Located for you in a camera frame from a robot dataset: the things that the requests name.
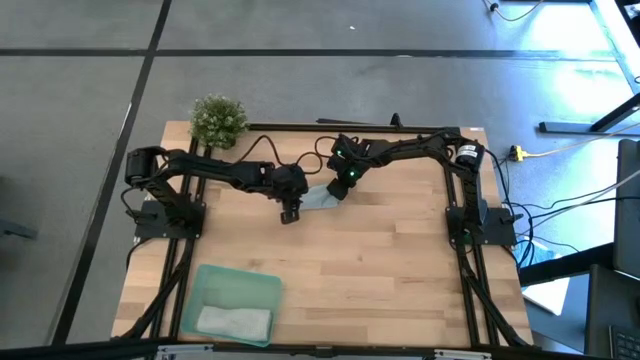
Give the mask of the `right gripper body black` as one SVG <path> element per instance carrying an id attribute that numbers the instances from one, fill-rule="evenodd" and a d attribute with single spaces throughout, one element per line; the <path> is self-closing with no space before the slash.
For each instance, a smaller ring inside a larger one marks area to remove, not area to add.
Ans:
<path id="1" fill-rule="evenodd" d="M 335 178 L 332 182 L 347 188 L 353 188 L 363 175 L 363 165 L 359 163 L 334 164 L 333 170 Z"/>

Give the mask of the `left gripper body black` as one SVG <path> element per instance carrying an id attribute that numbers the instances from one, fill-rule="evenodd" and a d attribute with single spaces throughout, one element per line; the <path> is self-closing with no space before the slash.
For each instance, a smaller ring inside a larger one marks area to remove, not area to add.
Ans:
<path id="1" fill-rule="evenodd" d="M 284 210 L 298 210 L 302 196 L 307 193 L 306 183 L 275 183 L 274 199 L 281 203 Z"/>

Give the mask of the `light blue microfiber towel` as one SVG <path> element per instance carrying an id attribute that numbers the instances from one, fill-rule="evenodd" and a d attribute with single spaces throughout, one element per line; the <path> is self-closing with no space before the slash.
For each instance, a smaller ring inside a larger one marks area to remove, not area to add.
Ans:
<path id="1" fill-rule="evenodd" d="M 301 211 L 320 210 L 335 208 L 340 201 L 331 195 L 327 185 L 317 185 L 311 187 L 306 194 L 301 197 Z"/>

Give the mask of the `green translucent plastic basket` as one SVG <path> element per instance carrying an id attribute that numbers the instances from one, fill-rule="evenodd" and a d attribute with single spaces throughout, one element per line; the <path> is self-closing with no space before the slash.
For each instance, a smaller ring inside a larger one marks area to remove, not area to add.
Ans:
<path id="1" fill-rule="evenodd" d="M 265 275 L 232 268 L 201 265 L 198 267 L 191 294 L 186 302 L 180 324 L 184 334 L 231 340 L 257 347 L 271 343 L 273 329 L 283 298 L 283 282 L 273 275 Z M 246 341 L 237 338 L 212 336 L 196 330 L 196 321 L 205 306 L 223 309 L 266 309 L 271 312 L 269 338 L 266 341 Z"/>

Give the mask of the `grey waffle microfiber towel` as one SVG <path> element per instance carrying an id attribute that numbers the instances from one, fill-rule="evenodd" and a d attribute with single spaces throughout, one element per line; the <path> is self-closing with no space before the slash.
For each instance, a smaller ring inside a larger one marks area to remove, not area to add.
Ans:
<path id="1" fill-rule="evenodd" d="M 195 328 L 212 336 L 260 342 L 269 338 L 270 326 L 271 312 L 266 309 L 223 309 L 205 306 Z"/>

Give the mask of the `small potted green plant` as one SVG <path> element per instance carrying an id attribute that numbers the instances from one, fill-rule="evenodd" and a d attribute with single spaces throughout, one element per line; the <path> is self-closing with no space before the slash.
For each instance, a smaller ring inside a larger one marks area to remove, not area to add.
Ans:
<path id="1" fill-rule="evenodd" d="M 248 129 L 246 110 L 240 101 L 212 94 L 195 101 L 190 123 L 191 135 L 202 145 L 224 150 L 234 147 Z"/>

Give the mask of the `black T-shaped stand foot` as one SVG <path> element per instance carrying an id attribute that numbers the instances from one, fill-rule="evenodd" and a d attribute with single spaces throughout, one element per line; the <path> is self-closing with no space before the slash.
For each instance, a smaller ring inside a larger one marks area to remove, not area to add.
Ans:
<path id="1" fill-rule="evenodd" d="M 574 134 L 574 135 L 631 135 L 640 136 L 640 130 L 619 127 L 618 124 L 629 116 L 640 111 L 640 93 L 630 97 L 608 114 L 594 123 L 573 122 L 540 122 L 538 129 L 541 133 Z"/>

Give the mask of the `white paper sheet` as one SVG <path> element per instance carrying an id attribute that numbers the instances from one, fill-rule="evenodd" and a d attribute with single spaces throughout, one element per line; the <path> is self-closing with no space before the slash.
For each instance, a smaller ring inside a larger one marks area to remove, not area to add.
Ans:
<path id="1" fill-rule="evenodd" d="M 522 289 L 522 294 L 529 302 L 555 316 L 560 316 L 564 308 L 569 282 L 569 278 L 561 278 L 527 286 Z"/>

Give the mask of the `black floor bar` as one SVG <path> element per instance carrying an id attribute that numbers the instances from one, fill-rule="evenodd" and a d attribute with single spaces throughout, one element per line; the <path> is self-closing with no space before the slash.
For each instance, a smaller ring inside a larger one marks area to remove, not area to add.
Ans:
<path id="1" fill-rule="evenodd" d="M 613 267 L 614 244 L 608 243 L 584 251 L 527 266 L 519 272 L 521 287 L 528 287 L 561 278 L 581 275 L 592 265 Z"/>

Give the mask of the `dark grey computer case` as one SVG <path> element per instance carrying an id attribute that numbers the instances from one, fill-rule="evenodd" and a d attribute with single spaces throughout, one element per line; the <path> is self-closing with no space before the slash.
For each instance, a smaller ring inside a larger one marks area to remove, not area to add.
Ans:
<path id="1" fill-rule="evenodd" d="M 616 189 L 613 263 L 640 278 L 640 140 L 621 140 L 617 159 L 617 181 L 624 183 Z"/>

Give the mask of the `black side desk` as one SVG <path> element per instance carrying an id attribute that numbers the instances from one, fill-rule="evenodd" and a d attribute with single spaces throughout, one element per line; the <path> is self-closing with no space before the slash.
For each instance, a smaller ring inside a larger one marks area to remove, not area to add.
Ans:
<path id="1" fill-rule="evenodd" d="M 609 327 L 640 329 L 640 280 L 593 265 L 589 273 L 585 353 L 613 359 Z"/>

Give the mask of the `black keyboard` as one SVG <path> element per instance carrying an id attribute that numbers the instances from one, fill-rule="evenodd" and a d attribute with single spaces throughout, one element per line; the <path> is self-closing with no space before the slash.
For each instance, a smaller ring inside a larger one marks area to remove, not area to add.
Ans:
<path id="1" fill-rule="evenodd" d="M 614 360 L 640 360 L 640 329 L 612 325 L 609 337 Z"/>

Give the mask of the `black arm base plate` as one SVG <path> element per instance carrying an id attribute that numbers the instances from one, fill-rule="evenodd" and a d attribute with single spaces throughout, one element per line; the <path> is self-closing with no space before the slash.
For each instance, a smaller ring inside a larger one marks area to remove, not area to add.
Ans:
<path id="1" fill-rule="evenodd" d="M 516 217 L 506 208 L 449 207 L 445 217 L 454 244 L 511 246 L 516 242 Z"/>
<path id="2" fill-rule="evenodd" d="M 140 238 L 198 238 L 202 233 L 206 204 L 189 202 L 167 207 L 159 201 L 145 201 L 141 210 L 128 211 Z"/>

